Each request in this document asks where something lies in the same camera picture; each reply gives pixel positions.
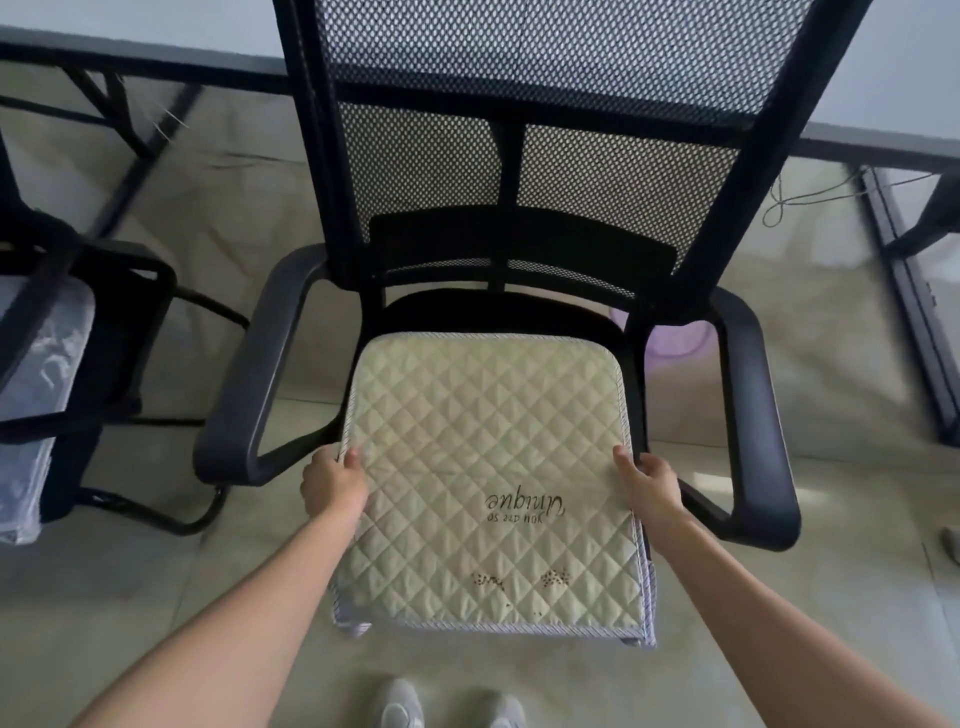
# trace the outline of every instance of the wire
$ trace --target wire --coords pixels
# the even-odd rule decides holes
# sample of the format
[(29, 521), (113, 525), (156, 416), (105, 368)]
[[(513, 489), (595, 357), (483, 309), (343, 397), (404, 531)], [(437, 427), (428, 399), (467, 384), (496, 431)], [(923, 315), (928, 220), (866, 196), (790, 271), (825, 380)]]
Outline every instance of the wire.
[[(819, 195), (827, 194), (832, 192), (835, 189), (839, 189), (850, 182), (853, 182), (856, 179), (858, 172), (854, 172), (849, 177), (847, 177), (842, 182), (838, 182), (832, 187), (827, 187), (825, 189), (817, 190), (816, 192), (807, 192), (803, 195), (793, 195), (792, 197), (783, 197), (783, 173), (777, 175), (777, 181), (774, 182), (774, 186), (770, 188), (770, 196), (773, 198), (774, 203), (767, 207), (763, 211), (763, 216), (760, 218), (760, 221), (763, 223), (764, 228), (775, 228), (781, 222), (783, 222), (783, 210), (786, 207), (802, 207), (807, 205), (819, 205), (820, 203), (831, 203), (835, 200), (848, 200), (851, 197), (861, 197), (867, 194), (866, 191), (863, 192), (852, 192), (849, 195), (836, 195), (834, 197), (826, 197), (821, 200), (808, 200), (810, 197), (818, 197)], [(919, 177), (914, 177), (910, 180), (900, 180), (899, 182), (890, 182), (889, 184), (884, 184), (884, 189), (889, 187), (896, 187), (899, 184), (910, 184), (911, 182), (919, 182), (920, 180), (925, 180), (928, 177), (933, 177), (934, 173), (931, 172), (926, 175), (920, 175)], [(768, 222), (768, 216), (774, 210), (777, 211), (778, 217), (775, 222)]]

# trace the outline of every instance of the beige floor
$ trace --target beige floor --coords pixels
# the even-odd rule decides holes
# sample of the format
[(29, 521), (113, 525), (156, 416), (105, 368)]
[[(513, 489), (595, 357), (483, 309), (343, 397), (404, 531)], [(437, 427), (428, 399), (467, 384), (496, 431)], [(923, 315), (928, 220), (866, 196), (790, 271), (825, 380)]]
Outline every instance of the beige floor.
[[(0, 72), (0, 86), (5, 78)], [(209, 91), (187, 123), (122, 234), (153, 246), (187, 284), (249, 311), (283, 254), (322, 239), (292, 104)], [(90, 205), (64, 204), (63, 189), (49, 181), (75, 177), (83, 189), (70, 199), (89, 203), (122, 172), (122, 150), (113, 147), (109, 165), (94, 164), (90, 147), (99, 137), (92, 132), (84, 132), (84, 153), (75, 158), (78, 138), (65, 143), (70, 132), (62, 122), (38, 130), (20, 112), (4, 110), (0, 124), (32, 204), (76, 213), (77, 224)], [(844, 176), (836, 165), (792, 159), (784, 184), (796, 194)], [(789, 208), (772, 229), (758, 219), (723, 284), (763, 324), (804, 510), (804, 534), (793, 550), (732, 551), (960, 722), (960, 569), (935, 541), (940, 525), (960, 522), (960, 453), (931, 442), (854, 202)], [(944, 306), (941, 315), (960, 325), (960, 309)], [(323, 402), (341, 396), (358, 326), (353, 294), (324, 284), (310, 295), (283, 381), (284, 396), (293, 399), (276, 404), (269, 440), (331, 416)], [(237, 340), (212, 317), (176, 305), (147, 373), (148, 408), (205, 411)], [(702, 488), (729, 490), (715, 349), (649, 374), (647, 384), (656, 449)], [(208, 493), (190, 472), (192, 437), (112, 428), (86, 482), (187, 515)], [(3, 723), (64, 724), (296, 529), (296, 486), (293, 469), (263, 489), (236, 491), (202, 537), (179, 540), (80, 509), (49, 525), (36, 545), (0, 549)], [(460, 724), (484, 690), (517, 693), (532, 726), (757, 725), (669, 569), (661, 565), (659, 577), (660, 648), (653, 652), (385, 625), (354, 641), (335, 631), (322, 609), (275, 725), (353, 724), (388, 673), (410, 675), (421, 687), (432, 725)]]

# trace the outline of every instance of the purple object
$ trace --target purple object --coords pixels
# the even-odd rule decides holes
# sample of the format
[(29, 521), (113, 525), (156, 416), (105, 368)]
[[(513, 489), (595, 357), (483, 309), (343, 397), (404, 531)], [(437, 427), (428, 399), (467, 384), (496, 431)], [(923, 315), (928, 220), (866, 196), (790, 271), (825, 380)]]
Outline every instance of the purple object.
[[(627, 325), (627, 313), (612, 308), (610, 317), (620, 328)], [(708, 348), (715, 338), (713, 326), (706, 321), (694, 321), (682, 327), (654, 327), (647, 339), (643, 364), (649, 372), (676, 359), (696, 356)]]

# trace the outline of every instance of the office chair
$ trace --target office chair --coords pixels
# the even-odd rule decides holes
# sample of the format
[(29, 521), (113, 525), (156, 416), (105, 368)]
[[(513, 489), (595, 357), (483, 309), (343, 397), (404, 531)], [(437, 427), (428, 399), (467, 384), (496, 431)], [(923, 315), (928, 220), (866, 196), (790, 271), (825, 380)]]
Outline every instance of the office chair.
[[(197, 440), (199, 478), (263, 485), (329, 425), (258, 454), (304, 297), (359, 293), (354, 358), (393, 332), (526, 333), (601, 345), (647, 448), (657, 325), (717, 329), (733, 507), (688, 484), (719, 538), (783, 550), (794, 491), (755, 314), (717, 286), (869, 0), (414, 5), (276, 0), (324, 226), (271, 273)], [(385, 304), (390, 286), (482, 281)], [(625, 330), (560, 292), (629, 312)]]
[(0, 248), (0, 277), (23, 280), (0, 319), (0, 393), (17, 375), (63, 289), (72, 286), (88, 289), (87, 296), (92, 294), (92, 324), (63, 411), (0, 422), (0, 456), (14, 457), (19, 446), (56, 438), (39, 497), (40, 521), (63, 518), (80, 504), (179, 536), (205, 529), (223, 509), (229, 487), (215, 488), (206, 511), (195, 521), (183, 522), (129, 498), (82, 486), (81, 481), (104, 425), (204, 424), (198, 419), (140, 416), (144, 367), (174, 298), (201, 306), (243, 328), (248, 320), (197, 291), (179, 286), (174, 270), (146, 247), (89, 239), (61, 220), (27, 207), (20, 199), (2, 137), (0, 243), (7, 244), (7, 250)]

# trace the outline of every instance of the quilted seat cushion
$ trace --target quilted seat cushion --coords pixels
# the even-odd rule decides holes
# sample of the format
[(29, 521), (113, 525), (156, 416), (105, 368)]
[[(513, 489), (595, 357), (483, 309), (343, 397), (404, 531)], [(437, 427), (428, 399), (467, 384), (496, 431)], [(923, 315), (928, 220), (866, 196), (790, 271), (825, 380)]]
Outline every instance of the quilted seat cushion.
[(343, 450), (371, 497), (338, 568), (338, 621), (653, 644), (653, 568), (611, 449), (623, 381), (591, 342), (520, 334), (373, 339)]

